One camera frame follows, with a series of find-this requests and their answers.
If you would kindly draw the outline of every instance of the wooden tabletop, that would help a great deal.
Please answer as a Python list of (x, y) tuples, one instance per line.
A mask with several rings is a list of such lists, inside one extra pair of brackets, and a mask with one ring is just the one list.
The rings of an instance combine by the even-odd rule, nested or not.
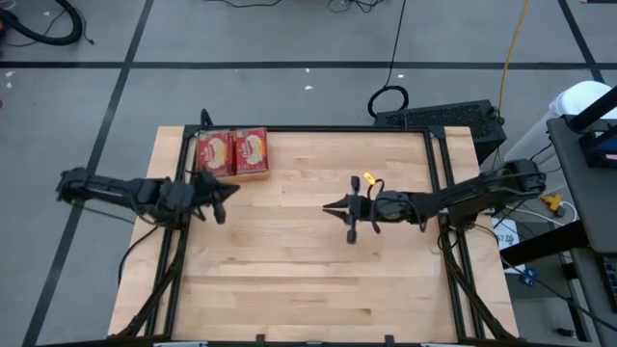
[[(174, 177), (182, 127), (160, 127), (148, 177)], [(456, 181), (478, 174), (468, 128), (446, 128)], [(444, 186), (439, 145), (436, 160)], [(358, 243), (346, 227), (321, 211), (350, 190), (351, 175), (370, 172), (386, 189), (430, 192), (421, 134), (268, 133), (271, 175), (242, 183), (225, 204), (227, 222), (191, 223), (173, 339), (269, 341), (384, 340), (454, 342), (438, 225), (425, 232), (409, 224), (358, 225)], [(362, 179), (365, 195), (368, 183)], [(479, 224), (490, 227), (488, 218)], [(149, 230), (137, 221), (132, 242)], [(117, 333), (152, 290), (163, 231), (137, 247), (124, 274), (110, 325)], [(517, 327), (495, 239), (467, 234), (480, 297), (512, 334)], [(460, 290), (467, 335), (469, 302)], [(167, 297), (157, 331), (162, 332)]]

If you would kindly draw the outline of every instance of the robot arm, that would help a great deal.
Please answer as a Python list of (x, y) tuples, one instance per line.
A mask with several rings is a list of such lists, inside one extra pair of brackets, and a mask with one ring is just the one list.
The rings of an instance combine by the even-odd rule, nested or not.
[(205, 219), (202, 206), (212, 206), (219, 224), (226, 218), (223, 202), (240, 186), (219, 182), (212, 173), (200, 171), (192, 184), (166, 178), (134, 178), (121, 180), (89, 174), (84, 168), (62, 173), (56, 188), (58, 200), (102, 200), (133, 210), (138, 216), (149, 215), (163, 227), (177, 227), (182, 213)]
[[(501, 168), (481, 173), (478, 177), (444, 188), (435, 193), (381, 190), (373, 200), (358, 194), (360, 179), (352, 177), (352, 193), (342, 200), (325, 204), (324, 211), (349, 226), (347, 242), (355, 243), (357, 221), (370, 221), (375, 232), (377, 223), (423, 224), (440, 211), (445, 211), (453, 227), (475, 222), (481, 211), (516, 201), (537, 198), (546, 188), (545, 174), (530, 160), (517, 160)], [(334, 208), (347, 208), (346, 212)]]

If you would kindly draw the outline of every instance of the cable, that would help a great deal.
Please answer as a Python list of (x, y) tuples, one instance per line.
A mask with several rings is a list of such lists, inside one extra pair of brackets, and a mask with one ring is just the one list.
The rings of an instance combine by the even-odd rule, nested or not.
[(365, 3), (363, 1), (360, 0), (338, 0), (343, 6), (338, 10), (338, 9), (334, 9), (332, 7), (332, 4), (334, 3), (334, 1), (336, 0), (330, 0), (328, 2), (328, 10), (330, 10), (330, 12), (332, 13), (344, 13), (349, 11), (349, 9), (351, 9), (351, 6), (356, 4), (360, 10), (364, 13), (370, 13), (371, 11), (373, 11), (373, 9), (375, 8), (375, 6), (379, 5), (380, 3), (384, 2), (384, 0), (375, 0), (374, 2), (371, 3)]
[[(63, 10), (62, 12), (60, 12), (60, 14), (56, 15), (53, 19), (51, 19), (51, 22), (49, 22), (49, 26), (47, 26), (47, 29), (45, 29), (45, 32), (42, 33), (43, 36), (46, 36), (49, 31), (51, 30), (51, 27), (54, 26), (54, 23), (56, 22), (56, 20), (58, 18), (60, 18), (63, 14), (65, 14), (67, 12), (67, 10)], [(11, 46), (11, 47), (27, 47), (29, 45), (33, 45), (33, 44), (37, 44), (39, 43), (37, 40), (32, 40), (28, 43), (20, 43), (20, 44), (15, 44), (15, 43), (3, 43), (4, 45), (7, 46)]]
[(206, 2), (224, 2), (236, 9), (246, 9), (249, 7), (271, 7), (271, 6), (275, 6), (277, 4), (279, 4), (282, 0), (277, 0), (275, 2), (273, 2), (272, 4), (249, 4), (249, 5), (236, 5), (228, 0), (204, 0)]
[(135, 241), (135, 243), (132, 244), (131, 247), (128, 248), (128, 250), (126, 250), (126, 252), (122, 256), (122, 260), (120, 261), (120, 266), (118, 267), (118, 285), (120, 285), (120, 282), (122, 280), (122, 270), (124, 269), (124, 262), (126, 261), (126, 258), (128, 257), (128, 255), (131, 253), (131, 251), (133, 251), (135, 246), (139, 245), (140, 242), (146, 240), (157, 229), (158, 229), (158, 226), (153, 227), (152, 230), (148, 231), (144, 236), (140, 237), (139, 240)]
[[(505, 82), (508, 78), (508, 67), (510, 66), (510, 60), (512, 59), (512, 53), (514, 52), (514, 46), (517, 44), (517, 40), (519, 39), (519, 32), (523, 27), (524, 18), (527, 15), (527, 11), (529, 10), (529, 0), (524, 0), (523, 9), (521, 10), (521, 15), (519, 16), (519, 21), (517, 22), (517, 27), (514, 30), (514, 36), (512, 37), (512, 41), (510, 42), (510, 48), (508, 49), (508, 55), (505, 58), (505, 64), (503, 65), (503, 71), (501, 72), (501, 85), (499, 86), (499, 105), (498, 109), (503, 110), (503, 95), (505, 93)], [(497, 148), (496, 157), (499, 158), (499, 162), (501, 162), (501, 152), (499, 151), (499, 147)]]
[(379, 91), (377, 91), (374, 95), (368, 99), (368, 104), (366, 105), (366, 110), (370, 117), (377, 119), (377, 114), (375, 114), (375, 110), (373, 110), (373, 103), (375, 99), (384, 92), (387, 91), (398, 91), (403, 95), (403, 104), (398, 108), (398, 111), (403, 111), (407, 109), (409, 106), (409, 93), (407, 90), (401, 86), (389, 86), (389, 79), (392, 76), (392, 67), (394, 66), (394, 57), (396, 56), (396, 48), (398, 47), (398, 37), (401, 33), (401, 25), (403, 24), (403, 15), (405, 14), (405, 5), (407, 5), (407, 0), (403, 0), (403, 6), (401, 7), (401, 15), (398, 18), (398, 28), (396, 29), (396, 39), (394, 40), (394, 49), (392, 51), (392, 58), (389, 61), (389, 71), (388, 71), (388, 80), (386, 80), (386, 84)]
[(560, 226), (560, 227), (563, 227), (563, 226), (564, 226), (564, 224), (563, 224), (563, 223), (561, 223), (561, 222), (557, 222), (557, 221), (555, 221), (554, 219), (549, 218), (549, 217), (547, 217), (547, 216), (545, 216), (545, 215), (543, 215), (543, 214), (540, 214), (540, 213), (538, 213), (538, 212), (528, 211), (528, 210), (522, 210), (522, 209), (520, 209), (520, 208), (514, 208), (514, 207), (512, 207), (512, 206), (506, 206), (506, 207), (507, 207), (507, 208), (509, 208), (509, 209), (511, 209), (512, 211), (516, 211), (516, 212), (520, 212), (520, 213), (528, 214), (528, 215), (531, 215), (531, 216), (535, 216), (535, 217), (541, 218), (541, 219), (543, 219), (543, 220), (545, 220), (545, 221), (555, 223), (555, 224), (557, 224), (557, 225), (558, 225), (558, 226)]
[[(81, 18), (82, 22), (83, 22), (83, 27), (84, 29), (82, 30), (82, 36), (84, 38), (84, 40), (86, 40), (89, 44), (94, 45), (94, 40), (90, 39), (88, 37), (88, 34), (86, 33), (86, 28), (88, 25), (88, 22), (86, 21), (86, 17), (81, 13), (81, 11), (79, 11), (79, 9), (73, 7), (75, 9), (75, 11), (79, 14), (79, 17)], [(56, 19), (60, 18), (63, 14), (65, 14), (67, 12), (67, 10), (63, 10), (60, 14), (56, 15), (51, 22), (49, 22), (49, 25), (47, 26), (47, 29), (45, 29), (45, 32), (42, 34), (43, 36), (46, 36), (49, 31), (51, 31), (51, 28), (53, 27), (54, 23), (56, 22)], [(27, 47), (33, 44), (37, 44), (39, 43), (37, 40), (32, 40), (28, 43), (22, 43), (22, 44), (14, 44), (14, 43), (4, 43), (7, 46), (11, 46), (11, 47)]]
[(63, 9), (68, 12), (70, 20), (73, 24), (70, 33), (61, 38), (50, 38), (46, 35), (41, 35), (37, 32), (30, 30), (29, 28), (21, 24), (19, 18), (17, 18), (17, 16), (10, 11), (4, 11), (0, 9), (0, 20), (2, 20), (3, 23), (5, 23), (7, 26), (15, 29), (17, 32), (19, 32), (19, 34), (45, 44), (68, 45), (77, 42), (79, 38), (81, 38), (83, 30), (83, 22), (81, 20), (81, 17), (79, 16), (75, 8), (72, 7), (67, 0), (56, 0), (56, 3), (62, 6)]
[[(519, 269), (517, 269), (516, 267), (512, 266), (512, 264), (510, 264), (507, 260), (505, 260), (503, 257), (501, 258), (501, 261), (503, 261), (503, 263), (505, 263), (506, 265), (508, 265), (511, 269), (515, 270), (516, 272), (518, 272), (519, 274), (525, 276), (526, 278), (530, 279), (529, 275), (526, 274), (524, 271), (521, 271)], [(603, 320), (602, 318), (596, 316), (595, 314), (592, 314), (590, 311), (588, 311), (587, 309), (581, 307), (579, 304), (575, 303), (574, 301), (564, 297), (563, 295), (557, 293), (556, 290), (550, 288), (548, 285), (546, 285), (545, 283), (543, 283), (542, 281), (538, 280), (537, 278), (532, 278), (531, 280), (534, 280), (536, 282), (538, 282), (540, 285), (542, 285), (543, 287), (545, 287), (549, 292), (551, 292), (552, 294), (554, 294), (556, 297), (558, 297), (559, 299), (565, 301), (569, 306), (574, 307), (576, 309), (578, 309), (579, 311), (585, 313), (589, 318), (591, 318), (591, 320), (593, 320), (594, 322), (601, 324), (607, 328), (609, 328), (610, 330), (617, 332), (617, 327), (608, 324), (608, 322), (606, 322), (605, 320)]]
[(394, 39), (394, 49), (392, 50), (392, 58), (389, 60), (389, 72), (388, 79), (384, 84), (384, 88), (388, 85), (389, 79), (392, 76), (392, 67), (394, 66), (394, 57), (396, 57), (396, 48), (398, 47), (398, 37), (401, 34), (401, 24), (403, 23), (403, 14), (405, 14), (405, 5), (407, 5), (407, 0), (403, 0), (403, 7), (401, 8), (401, 15), (398, 18), (398, 28), (396, 29), (396, 39)]
[(550, 142), (550, 143), (549, 143), (546, 147), (544, 147), (544, 148), (542, 148), (542, 149), (538, 150), (538, 152), (537, 152), (537, 153), (535, 153), (535, 154), (533, 154), (533, 155), (531, 156), (531, 158), (529, 158), (529, 160), (533, 161), (533, 159), (534, 159), (535, 157), (537, 157), (538, 155), (540, 155), (540, 153), (542, 153), (543, 151), (545, 151), (545, 150), (547, 150), (547, 149), (549, 149), (549, 148), (551, 148), (551, 147), (552, 147), (552, 142)]
[(567, 202), (567, 201), (561, 201), (560, 204), (565, 204), (567, 206), (570, 206), (570, 208), (572, 208), (572, 212), (574, 213), (574, 217), (572, 217), (572, 222), (576, 222), (578, 219), (577, 208), (571, 202)]
[(105, 216), (105, 217), (109, 217), (109, 218), (111, 218), (111, 219), (115, 219), (115, 220), (123, 221), (123, 222), (129, 223), (129, 224), (131, 224), (131, 225), (135, 225), (135, 222), (133, 222), (133, 221), (131, 221), (131, 220), (127, 219), (127, 218), (124, 218), (124, 217), (121, 217), (121, 216), (117, 216), (117, 215), (115, 215), (115, 214), (111, 214), (111, 213), (107, 213), (107, 212), (99, 211), (99, 210), (97, 210), (97, 209), (90, 208), (90, 207), (86, 207), (86, 206), (77, 206), (77, 205), (75, 205), (75, 204), (73, 204), (73, 203), (72, 203), (71, 205), (72, 205), (73, 207), (81, 208), (81, 209), (83, 209), (83, 210), (86, 210), (86, 211), (89, 211), (89, 212), (93, 212), (93, 213), (96, 213), (96, 214), (99, 214), (99, 215), (102, 215), (102, 216)]
[(82, 36), (84, 37), (84, 40), (86, 40), (89, 44), (94, 45), (94, 40), (91, 40), (90, 38), (88, 38), (88, 34), (86, 33), (86, 27), (88, 25), (88, 23), (86, 22), (86, 17), (81, 13), (81, 11), (79, 11), (79, 9), (75, 8), (75, 10), (81, 17), (81, 20), (84, 22), (84, 31), (82, 32)]

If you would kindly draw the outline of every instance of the cardboard box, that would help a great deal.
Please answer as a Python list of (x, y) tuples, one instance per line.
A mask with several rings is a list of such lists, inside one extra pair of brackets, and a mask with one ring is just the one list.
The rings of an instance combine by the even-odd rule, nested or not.
[(268, 171), (268, 139), (265, 128), (236, 130), (236, 174), (259, 174)]
[(203, 131), (197, 143), (196, 170), (206, 169), (215, 177), (235, 174), (233, 133), (229, 130)]

